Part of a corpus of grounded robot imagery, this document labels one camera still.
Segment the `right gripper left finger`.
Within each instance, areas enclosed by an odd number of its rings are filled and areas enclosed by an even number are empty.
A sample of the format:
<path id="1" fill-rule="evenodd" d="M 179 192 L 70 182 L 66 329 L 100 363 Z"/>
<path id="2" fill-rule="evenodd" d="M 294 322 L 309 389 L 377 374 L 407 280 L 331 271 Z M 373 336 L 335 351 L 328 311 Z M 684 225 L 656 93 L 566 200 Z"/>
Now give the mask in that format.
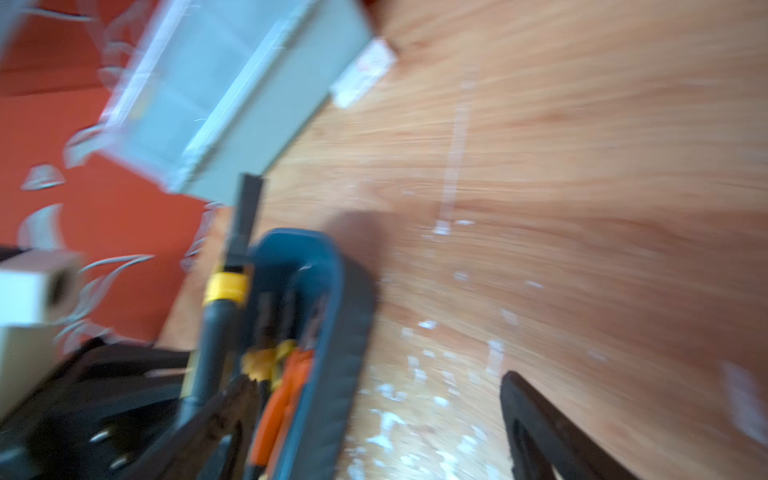
<path id="1" fill-rule="evenodd" d="M 166 432 L 119 479 L 242 479 L 258 385 L 241 375 L 183 426 Z"/>

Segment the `translucent lidded storage container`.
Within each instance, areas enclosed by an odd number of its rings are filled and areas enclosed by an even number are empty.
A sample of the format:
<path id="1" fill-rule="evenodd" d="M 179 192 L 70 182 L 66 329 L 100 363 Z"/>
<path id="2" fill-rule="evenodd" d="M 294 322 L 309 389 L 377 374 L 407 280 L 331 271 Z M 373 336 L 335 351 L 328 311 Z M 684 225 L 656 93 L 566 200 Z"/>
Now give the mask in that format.
<path id="1" fill-rule="evenodd" d="M 233 204 L 373 39 L 359 1 L 163 1 L 100 119 L 112 160 L 172 194 Z"/>

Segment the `small white labelled box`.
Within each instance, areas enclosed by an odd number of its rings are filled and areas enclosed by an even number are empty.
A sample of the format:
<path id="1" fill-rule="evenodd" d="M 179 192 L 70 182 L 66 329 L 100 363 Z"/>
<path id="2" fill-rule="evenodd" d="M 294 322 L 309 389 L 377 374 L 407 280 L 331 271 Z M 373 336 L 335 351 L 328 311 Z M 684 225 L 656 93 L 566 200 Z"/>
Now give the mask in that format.
<path id="1" fill-rule="evenodd" d="M 372 39 L 331 85 L 332 103 L 339 109 L 348 109 L 396 63 L 397 56 L 389 43 L 381 37 Z"/>

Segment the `yellow black combination pliers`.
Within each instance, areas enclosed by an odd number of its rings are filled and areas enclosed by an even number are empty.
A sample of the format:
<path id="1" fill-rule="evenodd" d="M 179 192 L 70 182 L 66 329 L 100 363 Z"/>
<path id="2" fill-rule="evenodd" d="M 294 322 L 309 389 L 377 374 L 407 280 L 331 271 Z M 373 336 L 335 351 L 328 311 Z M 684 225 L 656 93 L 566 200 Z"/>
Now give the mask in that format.
<path id="1" fill-rule="evenodd" d="M 203 298 L 202 329 L 190 355 L 175 426 L 188 423 L 225 388 L 235 361 L 235 336 L 250 286 L 249 242 L 264 179 L 243 173 L 221 265 L 208 279 Z"/>

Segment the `orange black small pliers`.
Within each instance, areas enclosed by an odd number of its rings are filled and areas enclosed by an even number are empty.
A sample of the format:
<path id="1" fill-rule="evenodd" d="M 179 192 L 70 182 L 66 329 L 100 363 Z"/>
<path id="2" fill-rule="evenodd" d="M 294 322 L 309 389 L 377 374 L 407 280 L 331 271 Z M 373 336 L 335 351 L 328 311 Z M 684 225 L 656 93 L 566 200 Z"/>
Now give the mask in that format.
<path id="1" fill-rule="evenodd" d="M 246 355 L 248 376 L 258 382 L 269 381 L 269 398 L 262 400 L 248 455 L 248 479 L 264 479 L 274 472 L 313 360 L 313 350 L 301 349 L 293 341 Z"/>

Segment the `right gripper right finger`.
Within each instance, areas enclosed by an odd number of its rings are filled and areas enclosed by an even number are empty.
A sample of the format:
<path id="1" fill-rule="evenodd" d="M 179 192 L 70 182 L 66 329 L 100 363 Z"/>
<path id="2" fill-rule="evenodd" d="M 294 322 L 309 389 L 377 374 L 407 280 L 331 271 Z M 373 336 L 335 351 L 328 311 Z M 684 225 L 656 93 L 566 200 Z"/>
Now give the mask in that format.
<path id="1" fill-rule="evenodd" d="M 500 403 L 515 479 L 633 479 L 517 372 L 501 380 Z"/>

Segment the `teal plastic storage box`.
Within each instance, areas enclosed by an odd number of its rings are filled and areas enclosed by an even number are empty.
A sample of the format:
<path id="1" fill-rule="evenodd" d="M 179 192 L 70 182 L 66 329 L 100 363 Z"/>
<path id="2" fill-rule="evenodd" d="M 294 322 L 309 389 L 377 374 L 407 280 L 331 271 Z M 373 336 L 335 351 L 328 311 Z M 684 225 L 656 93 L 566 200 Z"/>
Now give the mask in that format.
<path id="1" fill-rule="evenodd" d="M 376 307 L 369 273 L 317 231 L 275 229 L 251 249 L 249 311 L 277 317 L 276 342 L 313 350 L 311 373 L 272 474 L 330 479 L 345 439 Z"/>

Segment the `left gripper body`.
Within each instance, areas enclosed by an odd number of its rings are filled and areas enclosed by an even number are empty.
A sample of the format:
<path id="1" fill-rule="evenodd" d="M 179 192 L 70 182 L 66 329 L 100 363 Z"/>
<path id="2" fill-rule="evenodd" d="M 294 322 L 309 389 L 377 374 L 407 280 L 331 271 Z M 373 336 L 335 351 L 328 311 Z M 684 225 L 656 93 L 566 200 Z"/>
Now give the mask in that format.
<path id="1" fill-rule="evenodd" d="M 2 419 L 2 478 L 117 478 L 171 425 L 189 356 L 86 342 Z"/>

